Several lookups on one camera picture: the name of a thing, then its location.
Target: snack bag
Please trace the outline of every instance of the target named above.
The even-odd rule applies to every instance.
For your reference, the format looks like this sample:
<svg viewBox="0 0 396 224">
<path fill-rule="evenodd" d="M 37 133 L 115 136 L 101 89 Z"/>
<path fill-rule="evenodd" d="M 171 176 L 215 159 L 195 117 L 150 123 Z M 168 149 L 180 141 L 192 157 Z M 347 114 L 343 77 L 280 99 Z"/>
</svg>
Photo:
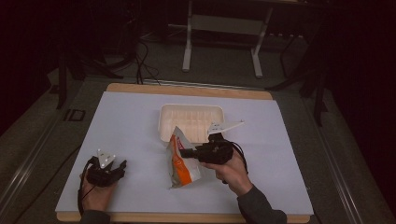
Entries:
<svg viewBox="0 0 396 224">
<path fill-rule="evenodd" d="M 174 189 L 188 185 L 202 177 L 203 172 L 198 160 L 180 156 L 179 151 L 185 148 L 196 150 L 184 133 L 176 126 L 167 147 L 169 175 Z"/>
</svg>

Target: person's arm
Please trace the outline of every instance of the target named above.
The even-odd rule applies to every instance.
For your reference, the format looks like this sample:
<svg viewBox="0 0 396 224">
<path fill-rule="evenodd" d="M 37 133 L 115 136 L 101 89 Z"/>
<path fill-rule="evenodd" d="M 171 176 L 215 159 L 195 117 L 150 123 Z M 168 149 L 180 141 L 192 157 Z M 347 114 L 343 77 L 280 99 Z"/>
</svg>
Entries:
<svg viewBox="0 0 396 224">
<path fill-rule="evenodd" d="M 223 165 L 202 162 L 206 168 L 216 171 L 216 178 L 225 180 L 238 197 L 239 210 L 248 224 L 283 224 L 287 217 L 280 210 L 273 210 L 265 195 L 248 178 L 241 156 L 234 151 L 233 157 Z"/>
<path fill-rule="evenodd" d="M 110 187 L 99 188 L 90 184 L 87 178 L 84 178 L 82 185 L 82 207 L 84 213 L 79 222 L 80 224 L 110 223 L 110 216 L 106 213 L 106 209 L 116 186 L 117 182 Z"/>
</svg>

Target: dark sleeve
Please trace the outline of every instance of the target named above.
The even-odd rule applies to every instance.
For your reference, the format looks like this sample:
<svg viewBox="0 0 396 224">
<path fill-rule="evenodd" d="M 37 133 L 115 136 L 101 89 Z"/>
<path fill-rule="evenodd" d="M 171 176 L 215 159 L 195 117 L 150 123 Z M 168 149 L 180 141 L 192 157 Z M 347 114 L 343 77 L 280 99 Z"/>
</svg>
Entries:
<svg viewBox="0 0 396 224">
<path fill-rule="evenodd" d="M 273 210 L 265 195 L 255 186 L 246 194 L 237 198 L 239 210 L 247 224 L 284 224 L 286 214 Z"/>
<path fill-rule="evenodd" d="M 79 224 L 108 224 L 110 216 L 101 211 L 87 210 L 79 221 Z"/>
</svg>

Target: white tray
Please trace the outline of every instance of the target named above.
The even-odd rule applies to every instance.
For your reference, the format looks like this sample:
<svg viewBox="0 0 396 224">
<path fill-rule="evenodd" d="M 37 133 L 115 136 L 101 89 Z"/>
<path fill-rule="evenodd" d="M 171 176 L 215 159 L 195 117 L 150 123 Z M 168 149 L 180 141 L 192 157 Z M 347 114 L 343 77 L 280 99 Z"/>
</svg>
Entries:
<svg viewBox="0 0 396 224">
<path fill-rule="evenodd" d="M 161 140 L 169 142 L 177 126 L 191 143 L 207 142 L 212 122 L 224 122 L 222 108 L 216 105 L 163 105 L 158 130 Z"/>
</svg>

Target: gray carpet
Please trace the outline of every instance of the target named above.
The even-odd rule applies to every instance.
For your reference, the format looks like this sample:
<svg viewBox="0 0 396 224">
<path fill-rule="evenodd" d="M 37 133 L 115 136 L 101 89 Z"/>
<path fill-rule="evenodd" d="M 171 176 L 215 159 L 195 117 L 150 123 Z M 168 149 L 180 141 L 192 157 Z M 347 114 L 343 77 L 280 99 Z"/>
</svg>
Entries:
<svg viewBox="0 0 396 224">
<path fill-rule="evenodd" d="M 304 41 L 299 41 L 286 55 L 288 72 L 304 53 Z M 268 37 L 264 40 L 260 53 L 264 73 L 262 79 L 254 77 L 248 49 L 193 46 L 191 70 L 189 73 L 183 73 L 181 65 L 184 46 L 179 45 L 177 41 L 167 44 L 148 43 L 146 64 L 158 69 L 160 73 L 155 76 L 156 71 L 151 67 L 148 67 L 151 74 L 145 67 L 142 68 L 142 73 L 144 77 L 151 79 L 145 81 L 148 84 L 157 84 L 152 77 L 155 76 L 163 85 L 205 84 L 211 87 L 221 85 L 263 91 L 264 87 L 285 80 L 278 59 L 279 52 L 285 45 L 286 41 L 278 37 Z M 143 57 L 144 53 L 145 48 L 140 45 L 139 55 Z M 22 210 L 35 199 L 67 156 L 82 143 L 106 86 L 117 81 L 134 83 L 136 67 L 136 64 L 132 64 L 118 71 L 118 74 L 125 76 L 123 80 L 109 79 L 94 72 L 87 76 L 76 97 L 69 97 L 70 104 L 67 107 L 85 110 L 86 116 L 83 121 L 63 121 L 64 114 L 59 114 L 60 111 L 55 109 L 57 96 L 46 93 L 1 136 L 0 176 L 3 181 L 0 190 L 4 191 L 13 174 L 45 131 L 46 125 L 51 120 L 59 119 L 44 142 L 35 169 L 9 208 L 5 223 L 13 223 Z M 49 74 L 54 82 L 56 74 L 57 71 Z M 80 85 L 72 80 L 69 80 L 69 84 L 70 90 L 73 86 Z M 297 83 L 272 94 L 280 106 L 308 194 L 322 223 L 352 223 L 340 196 L 340 192 L 345 190 L 350 192 L 360 214 L 358 222 L 355 223 L 396 223 L 367 169 L 353 135 L 332 100 L 331 93 L 326 91 L 324 103 L 328 112 L 322 113 L 323 127 L 319 128 L 312 118 L 314 98 L 301 98 L 298 94 L 300 86 L 301 83 Z M 342 174 L 346 189 L 340 189 L 337 185 L 339 176 L 332 173 L 334 164 L 330 163 L 329 151 L 326 148 L 331 149 L 331 157 L 335 158 L 336 167 Z M 73 154 L 64 164 L 18 223 L 62 223 L 57 220 L 54 209 L 76 156 L 76 153 Z M 312 216 L 309 223 L 319 222 Z"/>
</svg>

